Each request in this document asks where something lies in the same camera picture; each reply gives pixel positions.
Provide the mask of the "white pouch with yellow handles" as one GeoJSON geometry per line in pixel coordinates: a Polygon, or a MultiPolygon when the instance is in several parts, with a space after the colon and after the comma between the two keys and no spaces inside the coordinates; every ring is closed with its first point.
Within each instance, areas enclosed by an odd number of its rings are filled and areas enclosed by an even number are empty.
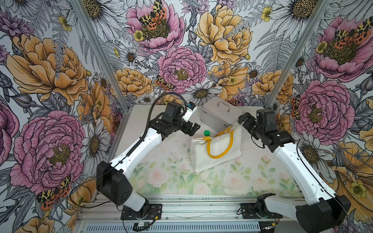
{"type": "Polygon", "coordinates": [[[200,173],[242,156],[241,136],[242,126],[236,122],[215,136],[193,138],[189,155],[194,171],[200,173]]]}

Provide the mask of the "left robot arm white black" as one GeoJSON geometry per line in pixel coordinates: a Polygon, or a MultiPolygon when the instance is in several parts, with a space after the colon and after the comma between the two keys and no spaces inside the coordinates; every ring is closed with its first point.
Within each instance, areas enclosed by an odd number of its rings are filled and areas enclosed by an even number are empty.
{"type": "Polygon", "coordinates": [[[144,133],[122,154],[97,167],[97,190],[117,206],[131,209],[135,217],[143,219],[149,212],[149,202],[130,184],[130,176],[143,158],[165,138],[181,131],[193,136],[200,125],[189,121],[197,106],[189,102],[182,106],[176,102],[167,104],[164,112],[154,119],[147,119],[144,133]]]}

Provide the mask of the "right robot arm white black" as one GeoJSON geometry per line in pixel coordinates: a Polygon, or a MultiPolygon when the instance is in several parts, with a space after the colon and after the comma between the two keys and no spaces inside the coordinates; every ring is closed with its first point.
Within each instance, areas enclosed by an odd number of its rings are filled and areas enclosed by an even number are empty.
{"type": "Polygon", "coordinates": [[[305,198],[302,203],[274,193],[263,194],[257,197],[255,205],[241,205],[243,217],[249,214],[259,218],[285,216],[296,220],[308,233],[324,232],[348,219],[349,199],[345,195],[339,196],[323,181],[301,154],[291,134],[277,128],[273,110],[259,109],[256,116],[244,113],[238,123],[252,138],[261,140],[263,147],[267,147],[286,166],[305,198]]]}

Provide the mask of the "silver metal case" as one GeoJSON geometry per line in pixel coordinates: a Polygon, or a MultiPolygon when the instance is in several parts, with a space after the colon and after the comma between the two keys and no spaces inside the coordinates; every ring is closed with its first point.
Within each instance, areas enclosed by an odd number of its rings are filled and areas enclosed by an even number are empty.
{"type": "Polygon", "coordinates": [[[230,103],[214,97],[202,106],[201,121],[217,133],[232,126],[243,112],[230,103]]]}

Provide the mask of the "right corner aluminium post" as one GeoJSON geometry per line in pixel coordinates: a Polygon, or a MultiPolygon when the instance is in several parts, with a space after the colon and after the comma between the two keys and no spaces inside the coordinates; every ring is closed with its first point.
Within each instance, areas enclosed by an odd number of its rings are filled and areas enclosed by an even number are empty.
{"type": "Polygon", "coordinates": [[[318,28],[321,18],[325,14],[329,4],[330,4],[329,0],[318,1],[316,8],[314,10],[314,13],[311,14],[309,22],[307,23],[304,31],[300,34],[299,40],[297,41],[293,51],[291,52],[287,63],[282,69],[282,73],[279,79],[277,80],[273,90],[271,91],[269,97],[267,98],[265,102],[265,105],[264,105],[265,108],[270,108],[272,103],[277,98],[282,86],[285,84],[288,76],[291,73],[291,70],[294,64],[296,63],[296,60],[302,53],[302,48],[306,46],[314,30],[318,28]]]}

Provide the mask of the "corner aluminium post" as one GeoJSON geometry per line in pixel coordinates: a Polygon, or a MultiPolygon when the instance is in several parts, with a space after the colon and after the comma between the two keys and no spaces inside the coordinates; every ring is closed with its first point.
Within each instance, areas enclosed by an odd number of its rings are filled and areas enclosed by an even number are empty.
{"type": "Polygon", "coordinates": [[[95,28],[93,27],[93,24],[91,23],[91,20],[89,19],[89,16],[87,14],[87,11],[84,7],[84,4],[82,1],[72,1],[73,9],[77,13],[77,17],[84,28],[85,34],[87,39],[90,41],[95,54],[98,56],[99,61],[103,67],[103,70],[105,74],[107,75],[110,83],[113,86],[114,92],[116,93],[116,96],[120,102],[120,105],[125,113],[129,112],[129,104],[127,103],[119,84],[115,78],[113,69],[107,59],[107,56],[105,54],[105,51],[101,45],[100,39],[98,35],[95,32],[95,28]]]}
{"type": "Polygon", "coordinates": [[[265,108],[270,108],[272,103],[277,98],[282,86],[285,84],[288,76],[291,73],[291,70],[294,64],[296,63],[296,60],[302,53],[302,48],[306,46],[314,30],[318,28],[321,18],[325,14],[329,4],[330,4],[329,0],[318,1],[316,8],[314,10],[314,13],[311,14],[309,22],[307,23],[304,31],[300,34],[299,40],[297,41],[293,51],[291,52],[287,63],[282,69],[282,73],[279,79],[277,80],[273,90],[271,91],[269,97],[267,98],[265,102],[265,105],[264,105],[265,108]]]}

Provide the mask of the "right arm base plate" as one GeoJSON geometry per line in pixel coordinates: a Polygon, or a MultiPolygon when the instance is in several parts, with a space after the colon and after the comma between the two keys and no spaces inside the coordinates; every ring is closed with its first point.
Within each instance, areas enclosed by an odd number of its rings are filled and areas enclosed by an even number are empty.
{"type": "Polygon", "coordinates": [[[281,219],[283,216],[270,212],[266,206],[256,203],[241,203],[241,215],[244,219],[281,219]]]}

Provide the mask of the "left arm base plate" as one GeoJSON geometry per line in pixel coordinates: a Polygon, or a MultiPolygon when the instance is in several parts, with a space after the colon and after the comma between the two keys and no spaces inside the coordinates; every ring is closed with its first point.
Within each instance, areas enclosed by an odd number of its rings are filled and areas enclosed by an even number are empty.
{"type": "Polygon", "coordinates": [[[147,204],[140,211],[124,206],[121,212],[121,220],[157,220],[161,219],[163,205],[160,203],[147,204]]]}

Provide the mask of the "aluminium front rail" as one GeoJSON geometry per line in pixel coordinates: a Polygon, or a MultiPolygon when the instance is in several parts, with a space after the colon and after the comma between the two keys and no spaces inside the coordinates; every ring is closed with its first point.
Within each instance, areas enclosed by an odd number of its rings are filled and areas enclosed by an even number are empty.
{"type": "Polygon", "coordinates": [[[244,217],[243,203],[255,203],[247,196],[146,195],[152,215],[136,219],[123,206],[109,203],[99,194],[85,205],[78,217],[76,233],[131,233],[145,226],[147,233],[260,233],[267,227],[275,233],[303,233],[298,222],[284,214],[262,219],[244,217]]]}

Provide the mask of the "left corner aluminium post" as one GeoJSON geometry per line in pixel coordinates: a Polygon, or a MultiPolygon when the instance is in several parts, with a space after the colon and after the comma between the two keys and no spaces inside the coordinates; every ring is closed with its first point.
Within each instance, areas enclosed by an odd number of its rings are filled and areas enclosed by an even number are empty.
{"type": "Polygon", "coordinates": [[[72,1],[73,9],[77,13],[77,17],[84,28],[85,34],[87,39],[90,41],[95,54],[98,56],[99,61],[103,67],[103,70],[105,74],[107,75],[110,83],[113,86],[114,92],[116,93],[116,96],[120,102],[120,105],[125,113],[129,112],[129,104],[127,103],[119,84],[115,78],[113,69],[107,59],[107,56],[105,54],[105,51],[101,45],[100,39],[98,35],[95,32],[95,28],[93,27],[93,24],[91,23],[91,20],[89,19],[89,16],[87,14],[87,11],[84,7],[84,4],[82,1],[72,1]]]}

